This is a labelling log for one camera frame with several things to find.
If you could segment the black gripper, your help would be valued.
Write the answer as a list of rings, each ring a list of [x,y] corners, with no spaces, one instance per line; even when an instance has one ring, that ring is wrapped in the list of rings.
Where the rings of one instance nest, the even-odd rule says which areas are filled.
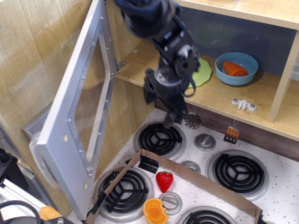
[[[146,69],[144,78],[144,100],[147,105],[160,99],[169,109],[164,118],[164,127],[181,124],[187,115],[184,92],[188,87],[187,79],[172,79],[168,81],[159,70]]]

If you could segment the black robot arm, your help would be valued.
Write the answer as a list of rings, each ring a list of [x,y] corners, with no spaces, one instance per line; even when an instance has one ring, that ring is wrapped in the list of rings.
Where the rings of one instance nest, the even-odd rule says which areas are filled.
[[[181,6],[172,0],[117,0],[115,4],[128,30],[152,42],[160,55],[158,67],[145,71],[146,103],[160,99],[168,108],[165,128],[181,123],[188,114],[185,91],[188,86],[196,89],[192,76],[200,67],[199,51],[179,19]]]

